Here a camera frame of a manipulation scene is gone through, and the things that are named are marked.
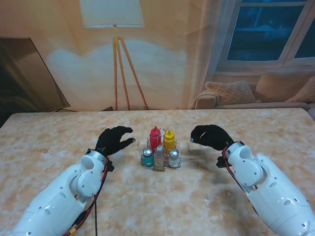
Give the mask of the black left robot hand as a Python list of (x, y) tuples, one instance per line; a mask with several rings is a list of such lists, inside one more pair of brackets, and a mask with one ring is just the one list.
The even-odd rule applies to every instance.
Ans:
[(107, 128), (100, 134), (94, 150), (103, 156), (115, 154), (135, 142), (134, 138), (121, 141), (124, 134), (132, 132), (132, 128), (125, 126)]

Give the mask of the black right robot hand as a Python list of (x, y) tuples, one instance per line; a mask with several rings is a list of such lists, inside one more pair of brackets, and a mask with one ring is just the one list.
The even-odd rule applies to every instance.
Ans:
[(190, 138), (196, 144), (211, 147), (217, 151), (224, 150), (225, 147), (235, 143), (223, 128), (214, 124), (196, 126), (192, 130)]

